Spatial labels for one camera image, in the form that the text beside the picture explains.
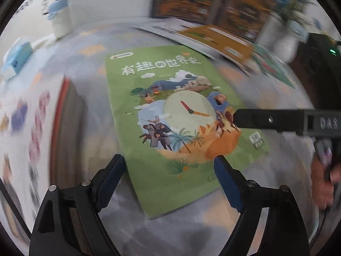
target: patterned tablecloth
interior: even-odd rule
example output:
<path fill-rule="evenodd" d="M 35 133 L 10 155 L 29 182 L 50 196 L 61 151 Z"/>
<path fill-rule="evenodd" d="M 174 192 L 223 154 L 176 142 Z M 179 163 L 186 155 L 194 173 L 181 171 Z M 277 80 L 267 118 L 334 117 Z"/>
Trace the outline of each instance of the patterned tablecloth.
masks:
<path fill-rule="evenodd" d="M 54 45 L 41 47 L 29 59 L 22 73 L 2 92 L 15 92 L 55 73 L 65 73 L 87 103 L 82 140 L 84 178 L 105 167 L 120 152 L 107 92 L 105 56 L 108 53 L 162 45 L 177 45 L 161 36 L 133 28 L 127 23 L 87 25 Z M 312 108 L 312 104 L 292 71 L 287 69 L 296 90 L 258 74 L 251 77 L 230 62 L 214 62 L 218 71 L 233 86 L 250 108 Z M 308 235 L 317 226 L 317 211 L 310 194 L 312 141 L 295 134 L 265 132 L 270 152 L 250 165 L 243 175 L 261 186 L 292 190 L 303 216 Z M 264 230 L 267 210 L 260 223 L 249 254 L 257 251 Z M 148 219 L 125 175 L 100 218 L 122 255 L 218 255 L 232 232 L 239 214 L 230 207 L 221 189 L 172 213 Z"/>

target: red clock hand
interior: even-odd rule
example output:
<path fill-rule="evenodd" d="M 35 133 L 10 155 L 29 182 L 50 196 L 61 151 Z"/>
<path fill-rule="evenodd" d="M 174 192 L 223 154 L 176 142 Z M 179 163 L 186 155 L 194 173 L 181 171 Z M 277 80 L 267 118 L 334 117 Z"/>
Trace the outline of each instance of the red clock hand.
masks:
<path fill-rule="evenodd" d="M 194 111 L 192 109 L 190 109 L 190 107 L 187 106 L 185 102 L 183 102 L 183 101 L 180 101 L 180 102 L 185 107 L 185 109 L 188 110 L 189 113 L 194 113 Z"/>

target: bolt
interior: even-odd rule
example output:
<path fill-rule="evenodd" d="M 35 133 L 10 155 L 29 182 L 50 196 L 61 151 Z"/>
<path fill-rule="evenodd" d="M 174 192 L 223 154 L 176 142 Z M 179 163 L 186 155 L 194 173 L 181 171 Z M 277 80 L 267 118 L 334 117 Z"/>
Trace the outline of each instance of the bolt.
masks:
<path fill-rule="evenodd" d="M 253 180 L 247 180 L 246 182 L 248 184 L 249 187 L 253 188 L 257 185 L 257 183 Z"/>
<path fill-rule="evenodd" d="M 82 186 L 83 186 L 83 187 L 89 186 L 90 183 L 91 183 L 91 180 L 85 179 L 85 180 L 82 181 Z"/>
<path fill-rule="evenodd" d="M 288 192 L 289 191 L 289 187 L 286 185 L 281 186 L 281 190 L 284 192 Z"/>
<path fill-rule="evenodd" d="M 56 185 L 51 185 L 48 190 L 49 191 L 55 191 L 57 189 L 57 186 Z"/>

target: clock face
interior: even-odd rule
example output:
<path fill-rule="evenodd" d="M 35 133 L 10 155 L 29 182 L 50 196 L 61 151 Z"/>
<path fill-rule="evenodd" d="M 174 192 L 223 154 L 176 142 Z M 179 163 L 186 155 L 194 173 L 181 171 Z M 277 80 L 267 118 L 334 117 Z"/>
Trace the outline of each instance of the clock face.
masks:
<path fill-rule="evenodd" d="M 199 126 L 206 127 L 216 121 L 216 113 L 211 103 L 201 94 L 180 90 L 171 94 L 165 101 L 163 112 L 168 116 L 169 126 L 178 130 L 185 128 L 194 135 Z"/>

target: palm tree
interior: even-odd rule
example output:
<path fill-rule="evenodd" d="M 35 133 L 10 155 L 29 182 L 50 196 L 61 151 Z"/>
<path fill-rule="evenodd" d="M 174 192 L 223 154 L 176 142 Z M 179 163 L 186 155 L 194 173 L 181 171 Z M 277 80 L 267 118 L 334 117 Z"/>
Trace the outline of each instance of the palm tree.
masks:
<path fill-rule="evenodd" d="M 189 131 L 185 131 L 185 128 L 182 128 L 179 133 L 172 132 L 169 136 L 174 141 L 173 150 L 180 150 L 181 144 L 183 144 L 188 153 L 192 153 L 187 147 L 186 142 L 190 142 L 193 139 L 193 136 L 189 135 Z"/>
<path fill-rule="evenodd" d="M 197 132 L 197 130 L 195 130 L 194 131 L 193 139 L 191 140 L 191 143 L 193 143 L 194 146 L 195 146 L 196 143 L 199 143 L 200 148 L 202 148 L 200 141 L 201 142 L 205 142 L 205 138 L 199 136 L 199 132 Z"/>

